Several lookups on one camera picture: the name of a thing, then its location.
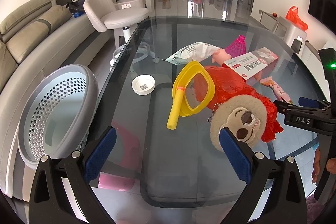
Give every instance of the yellow tube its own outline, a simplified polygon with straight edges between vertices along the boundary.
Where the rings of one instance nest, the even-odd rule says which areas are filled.
[[[179,86],[176,90],[174,102],[171,107],[167,122],[167,128],[170,130],[176,129],[177,121],[179,120],[180,108],[183,97],[184,97],[184,87]]]

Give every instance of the sofa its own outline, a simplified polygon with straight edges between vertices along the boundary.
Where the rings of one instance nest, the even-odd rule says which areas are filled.
[[[96,32],[85,14],[74,18],[52,0],[30,0],[0,23],[0,189],[8,197],[29,201],[34,177],[17,149],[18,124],[29,96],[74,52],[72,63],[89,65],[111,36],[113,31]],[[86,46],[78,54],[82,43]]]

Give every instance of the chair backrest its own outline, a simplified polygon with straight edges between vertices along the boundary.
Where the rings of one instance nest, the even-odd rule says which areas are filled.
[[[112,0],[85,0],[83,7],[91,24],[98,32],[107,31],[107,27],[100,19],[117,10]]]

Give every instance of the silver bolt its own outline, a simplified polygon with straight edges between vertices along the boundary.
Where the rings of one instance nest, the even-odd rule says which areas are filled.
[[[264,154],[261,153],[261,152],[257,152],[257,153],[255,154],[255,156],[256,156],[257,159],[260,159],[260,160],[264,158]]]
[[[47,156],[47,155],[44,155],[44,156],[41,157],[41,161],[42,161],[42,162],[47,161],[47,159],[48,159],[48,156]]]
[[[290,163],[294,163],[295,162],[295,159],[293,157],[288,157],[287,160],[290,162]]]
[[[78,150],[73,151],[73,152],[71,153],[71,156],[72,156],[73,158],[78,158],[80,155],[81,155],[81,153],[80,153]]]

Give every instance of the blue gripper pad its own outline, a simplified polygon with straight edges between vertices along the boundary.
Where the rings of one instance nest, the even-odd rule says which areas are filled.
[[[117,132],[112,127],[100,143],[97,145],[96,149],[91,153],[89,158],[85,162],[85,171],[84,171],[84,181],[89,183],[91,180],[97,178],[100,173],[101,168],[103,167],[107,157],[111,153],[114,145],[117,141]]]
[[[249,184],[252,179],[252,167],[250,161],[241,151],[236,141],[232,139],[226,129],[219,133],[219,143],[229,159],[238,178]]]
[[[299,98],[299,105],[303,107],[313,107],[319,108],[319,103],[316,100],[300,97]]]

